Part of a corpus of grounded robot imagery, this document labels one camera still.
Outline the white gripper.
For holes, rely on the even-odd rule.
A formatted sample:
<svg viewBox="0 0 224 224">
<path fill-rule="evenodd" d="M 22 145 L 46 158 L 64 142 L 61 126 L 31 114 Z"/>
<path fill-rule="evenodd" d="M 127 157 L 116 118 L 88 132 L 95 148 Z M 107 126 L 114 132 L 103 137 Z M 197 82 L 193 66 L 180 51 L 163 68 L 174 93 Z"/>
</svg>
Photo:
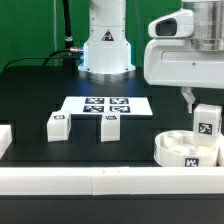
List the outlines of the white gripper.
<svg viewBox="0 0 224 224">
<path fill-rule="evenodd" d="M 223 15 L 220 9 L 181 9 L 148 26 L 152 40 L 144 56 L 144 78 L 151 85 L 180 86 L 193 110 L 191 87 L 224 89 Z"/>
</svg>

